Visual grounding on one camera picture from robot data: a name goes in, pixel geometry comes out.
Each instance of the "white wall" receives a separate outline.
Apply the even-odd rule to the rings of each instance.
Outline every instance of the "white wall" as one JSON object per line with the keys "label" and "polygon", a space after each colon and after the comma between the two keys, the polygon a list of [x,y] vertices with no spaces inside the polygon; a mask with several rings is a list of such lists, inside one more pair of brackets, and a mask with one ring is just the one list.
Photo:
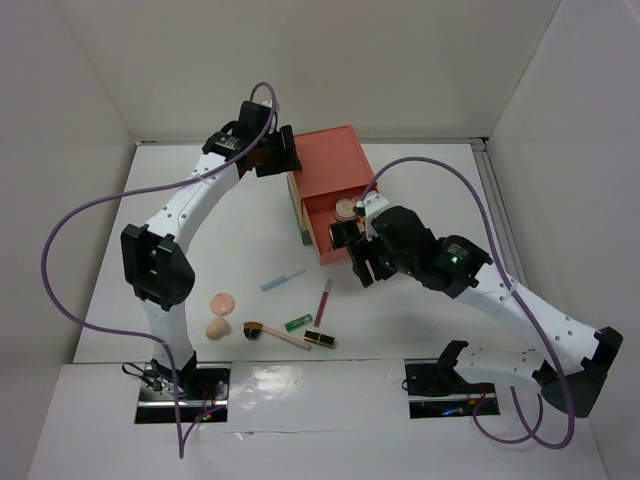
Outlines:
{"label": "white wall", "polygon": [[298,132],[488,136],[559,0],[55,0],[138,140],[202,140],[268,80]]}
{"label": "white wall", "polygon": [[[120,189],[135,145],[49,0],[0,8],[0,478],[25,478],[60,364],[78,330],[40,282],[40,251],[73,206]],[[61,235],[56,289],[83,314],[115,205]]]}
{"label": "white wall", "polygon": [[640,476],[640,0],[563,0],[489,143],[532,288],[625,336],[591,419]]}

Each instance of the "wooden handle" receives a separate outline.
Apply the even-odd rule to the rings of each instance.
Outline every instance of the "wooden handle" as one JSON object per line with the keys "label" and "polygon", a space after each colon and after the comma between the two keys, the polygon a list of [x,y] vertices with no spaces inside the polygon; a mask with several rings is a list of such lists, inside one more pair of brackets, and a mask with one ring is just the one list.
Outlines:
{"label": "wooden handle", "polygon": [[276,338],[279,338],[280,340],[284,340],[285,342],[290,343],[291,345],[295,345],[296,347],[300,347],[305,350],[311,350],[311,345],[309,345],[308,343],[304,343],[302,340],[298,340],[297,338],[293,338],[293,337],[290,337],[289,335],[285,335],[284,333],[274,330],[273,328],[269,328],[263,325],[262,331]]}

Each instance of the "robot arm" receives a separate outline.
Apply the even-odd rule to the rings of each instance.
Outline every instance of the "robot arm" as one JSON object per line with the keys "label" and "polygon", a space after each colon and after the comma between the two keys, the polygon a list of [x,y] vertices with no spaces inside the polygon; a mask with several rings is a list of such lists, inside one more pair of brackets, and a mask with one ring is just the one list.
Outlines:
{"label": "robot arm", "polygon": [[539,391],[554,407],[566,412],[553,362],[539,334],[514,299],[524,299],[554,346],[574,393],[576,416],[588,416],[622,336],[607,327],[596,330],[563,314],[522,285],[508,287],[493,260],[469,240],[452,235],[436,239],[418,216],[393,206],[372,192],[359,208],[365,232],[355,222],[331,226],[334,248],[346,247],[353,271],[364,287],[404,273],[431,290],[470,305],[521,337],[532,347],[518,353],[485,351],[464,341],[451,342],[438,360],[443,375],[468,384],[490,382]]}
{"label": "robot arm", "polygon": [[[270,102],[244,102],[238,121],[227,124],[203,146],[188,177],[194,182],[180,188],[142,227],[127,225],[121,234],[125,278],[142,302],[151,333],[171,348],[183,389],[188,389],[188,377],[197,362],[184,303],[195,283],[186,258],[191,240],[213,207],[247,171],[255,168],[260,177],[301,168],[291,127],[283,126],[235,165],[208,175],[256,138],[269,113]],[[169,359],[159,344],[154,345],[151,363],[159,375],[171,379]]]}

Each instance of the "white tabletop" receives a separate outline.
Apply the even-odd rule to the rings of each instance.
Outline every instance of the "white tabletop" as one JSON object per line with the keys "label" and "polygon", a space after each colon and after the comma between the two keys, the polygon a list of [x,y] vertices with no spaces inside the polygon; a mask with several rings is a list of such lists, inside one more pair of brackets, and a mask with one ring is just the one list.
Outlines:
{"label": "white tabletop", "polygon": [[[557,452],[505,447],[465,418],[409,419],[401,360],[234,363],[229,421],[203,425],[178,459],[175,426],[135,425],[139,381],[118,365],[62,368],[29,480],[606,478],[589,424]],[[522,435],[509,395],[483,425]],[[523,395],[533,418],[535,402]],[[564,435],[547,406],[540,435]]]}
{"label": "white tabletop", "polygon": [[[439,159],[460,170],[484,199],[469,145],[368,144],[372,169],[408,155]],[[198,159],[197,145],[141,146],[127,189],[184,178]],[[488,249],[475,204],[450,173],[426,164],[404,164],[387,172],[380,191],[392,202],[415,210],[436,236],[459,234]],[[95,287],[88,321],[137,331],[149,327],[139,300],[124,281],[120,232],[128,223],[142,225],[172,193],[122,200]],[[189,336],[200,361],[337,360],[435,357],[454,339],[499,350],[521,350],[523,343],[483,314],[418,282],[397,275],[364,289],[350,262],[321,267],[314,248],[303,246],[284,175],[257,179],[247,175],[225,195],[196,234],[188,253],[196,285],[187,299]],[[305,267],[306,273],[269,292],[259,286]],[[307,352],[263,336],[249,342],[242,324],[259,321],[283,329],[304,314],[315,315],[327,278],[333,289],[321,331],[337,338],[335,350]],[[233,332],[218,342],[205,337],[213,319],[209,300],[229,292],[236,309],[227,317]],[[302,335],[304,329],[296,334]],[[148,361],[149,341],[84,330],[76,363]]]}

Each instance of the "purple cable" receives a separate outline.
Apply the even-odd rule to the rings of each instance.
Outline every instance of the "purple cable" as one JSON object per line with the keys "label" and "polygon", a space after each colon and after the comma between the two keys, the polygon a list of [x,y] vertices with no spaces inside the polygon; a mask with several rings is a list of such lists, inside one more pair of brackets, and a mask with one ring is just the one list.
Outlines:
{"label": "purple cable", "polygon": [[[187,180],[181,180],[179,182],[169,183],[169,184],[166,184],[166,185],[159,185],[159,186],[156,186],[156,187],[146,187],[146,188],[139,188],[139,189],[136,189],[136,190],[129,190],[127,192],[114,193],[112,195],[107,195],[106,197],[102,197],[102,198],[98,198],[96,200],[92,200],[91,202],[85,203],[84,205],[80,205],[79,207],[73,209],[72,211],[67,213],[64,217],[62,217],[62,219],[55,225],[55,227],[53,227],[53,230],[49,234],[49,237],[47,238],[47,241],[44,244],[44,248],[42,249],[42,256],[40,258],[40,275],[42,276],[42,283],[44,284],[44,289],[46,290],[47,295],[49,295],[49,298],[51,299],[53,304],[56,306],[56,308],[65,317],[67,317],[72,322],[77,323],[81,327],[86,327],[86,328],[88,328],[90,330],[95,330],[97,332],[102,332],[102,333],[111,333],[111,334],[114,334],[114,335],[125,335],[125,336],[129,336],[129,337],[147,338],[149,340],[153,340],[154,342],[159,343],[160,345],[162,345],[164,350],[167,352],[167,358],[169,359],[169,364],[171,366],[172,382],[173,382],[174,385],[178,385],[178,383],[179,383],[178,382],[178,373],[177,373],[177,369],[176,369],[176,364],[175,364],[175,360],[173,358],[173,355],[171,353],[171,349],[169,348],[169,346],[165,343],[165,341],[163,339],[161,339],[159,337],[156,337],[154,335],[151,335],[149,333],[133,332],[133,331],[129,331],[129,330],[119,330],[119,329],[115,329],[115,328],[101,327],[99,325],[93,325],[91,323],[87,323],[86,320],[83,320],[83,319],[81,319],[79,317],[76,317],[73,313],[71,313],[69,310],[67,310],[67,308],[64,305],[62,305],[62,303],[60,302],[58,297],[56,297],[56,294],[54,293],[53,288],[51,287],[51,282],[49,281],[49,273],[47,271],[47,261],[48,261],[48,258],[49,258],[49,251],[51,250],[51,245],[53,244],[54,239],[56,238],[56,236],[58,235],[58,233],[60,232],[62,227],[69,220],[71,220],[73,217],[78,215],[80,212],[83,212],[83,211],[87,210],[88,208],[94,207],[96,205],[100,205],[102,203],[109,202],[111,200],[117,200],[117,199],[120,199],[120,198],[131,197],[131,196],[134,196],[134,195],[142,195],[144,193],[162,192],[162,191],[171,190],[171,189],[174,189],[174,188],[185,187],[187,185],[191,185],[193,183],[201,181],[202,178],[208,178],[208,177],[211,177],[213,175],[216,175],[217,173],[221,172],[225,168],[228,168],[231,165],[237,163],[242,157],[244,157],[253,148],[255,148],[256,145],[258,145],[258,143],[260,143],[260,141],[264,138],[264,136],[268,133],[268,131],[271,128],[271,122],[273,121],[273,115],[275,113],[276,105],[277,105],[276,93],[273,90],[273,87],[271,85],[269,85],[267,82],[260,82],[251,91],[251,98],[252,99],[253,99],[253,96],[254,96],[255,92],[260,87],[265,87],[267,90],[269,90],[269,92],[271,94],[271,111],[269,112],[269,117],[267,118],[267,121],[266,121],[264,127],[262,127],[262,130],[260,131],[258,136],[249,145],[247,145],[243,150],[241,150],[235,156],[233,156],[231,159],[229,159],[225,164],[214,168],[210,172],[207,172],[206,174],[204,174],[204,175],[202,175],[200,177],[190,178],[190,179],[187,179]],[[173,389],[173,402],[174,402],[174,414],[175,414],[175,419],[176,419],[176,429],[178,431],[178,451],[179,451],[180,458],[182,459],[182,458],[184,458],[184,446],[185,446],[185,442],[187,440],[187,436],[188,436],[189,432],[191,432],[191,430],[193,429],[195,424],[202,419],[202,416],[196,417],[196,420],[194,420],[194,423],[191,425],[191,427],[189,427],[189,429],[187,430],[187,433],[183,437],[182,436],[182,422],[181,422],[181,418],[180,418],[179,400],[180,399],[179,399],[178,389],[174,388]]]}
{"label": "purple cable", "polygon": [[[510,289],[511,288],[511,282],[509,281],[509,276],[507,275],[507,272],[505,271],[504,266],[502,265],[502,262],[500,261],[500,257],[498,256],[498,248],[497,248],[495,240],[493,238],[493,232],[491,231],[491,222],[489,222],[489,216],[487,215],[487,212],[486,212],[484,206],[482,205],[482,201],[480,200],[480,196],[478,195],[478,192],[476,191],[476,189],[473,188],[473,185],[471,185],[469,180],[467,180],[465,178],[465,176],[462,175],[455,168],[453,168],[453,167],[451,167],[451,166],[447,165],[446,163],[441,162],[439,160],[434,160],[432,158],[426,158],[426,157],[405,157],[405,158],[400,158],[398,160],[394,160],[393,162],[385,165],[378,173],[376,173],[374,175],[373,179],[371,180],[371,182],[369,182],[369,185],[367,185],[367,188],[365,188],[364,193],[360,197],[360,201],[364,201],[364,199],[367,196],[367,194],[373,189],[373,186],[377,183],[378,179],[382,176],[382,174],[384,172],[389,170],[391,167],[394,167],[394,166],[396,166],[396,165],[398,165],[400,163],[405,163],[405,162],[423,162],[423,163],[429,163],[429,164],[432,164],[432,165],[436,165],[436,166],[444,168],[448,172],[452,173],[453,175],[458,177],[458,179],[462,183],[464,183],[465,187],[467,187],[467,190],[469,190],[469,192],[471,193],[471,196],[475,200],[476,205],[478,207],[478,210],[480,211],[480,216],[482,217],[482,223],[483,223],[484,229],[485,229],[485,231],[487,233],[487,239],[489,240],[489,248],[491,249],[491,256],[493,257],[493,260],[496,263],[496,268],[498,269],[498,272],[500,273],[500,277],[502,277],[502,281],[504,282],[506,287]],[[540,402],[539,418],[538,418],[538,422],[536,423],[536,425],[532,429],[529,426],[529,424],[527,423],[526,419],[524,418],[524,414],[522,412],[522,408],[520,407],[520,402],[518,401],[517,394],[515,392],[515,389],[513,389],[513,388],[511,390],[512,390],[512,396],[513,396],[513,399],[514,399],[515,407],[516,407],[516,412],[518,413],[518,417],[522,421],[522,425],[524,426],[525,430],[528,433],[527,435],[525,435],[522,438],[516,439],[516,440],[504,440],[504,439],[498,438],[498,437],[496,437],[494,435],[491,435],[489,432],[487,432],[484,428],[482,428],[480,426],[480,423],[478,422],[478,419],[477,419],[477,416],[476,416],[477,411],[480,408],[480,406],[482,405],[482,403],[477,405],[476,408],[474,409],[473,418],[474,418],[474,421],[475,421],[476,425],[480,429],[480,431],[484,435],[489,437],[490,439],[495,440],[496,442],[512,444],[512,443],[521,443],[521,442],[524,442],[524,441],[528,440],[529,438],[533,438],[536,442],[538,442],[540,445],[542,445],[544,447],[547,447],[547,448],[550,448],[550,449],[554,449],[554,450],[559,450],[559,449],[564,448],[567,445],[569,445],[569,443],[571,443],[571,439],[573,438],[573,434],[574,434],[574,431],[575,431],[576,415],[575,415],[575,408],[574,408],[574,405],[573,405],[573,397],[571,395],[571,390],[569,389],[569,383],[567,382],[567,377],[566,377],[566,375],[564,373],[564,369],[562,368],[562,364],[560,363],[560,359],[558,358],[558,354],[556,353],[556,351],[553,348],[553,345],[551,344],[551,342],[547,338],[547,335],[544,333],[544,329],[540,325],[540,322],[538,322],[538,320],[536,319],[535,315],[533,314],[533,312],[531,311],[531,309],[529,308],[527,303],[523,300],[523,298],[520,296],[520,294],[517,291],[513,292],[513,298],[518,303],[520,308],[522,308],[522,310],[524,311],[525,315],[527,316],[527,318],[529,319],[529,321],[533,325],[533,328],[536,330],[536,332],[540,336],[540,339],[542,340],[542,343],[544,343],[545,348],[549,352],[549,356],[551,357],[551,361],[553,362],[553,365],[554,365],[554,367],[556,369],[556,372],[558,374],[558,379],[560,381],[560,388],[562,389],[562,394],[564,395],[565,402],[567,404],[567,417],[568,417],[567,433],[566,433],[564,439],[562,439],[558,443],[549,443],[549,442],[546,442],[546,441],[540,439],[536,435],[536,433],[537,433],[538,428],[539,428],[538,423],[542,422],[542,400],[540,398],[538,399],[538,401]]]}

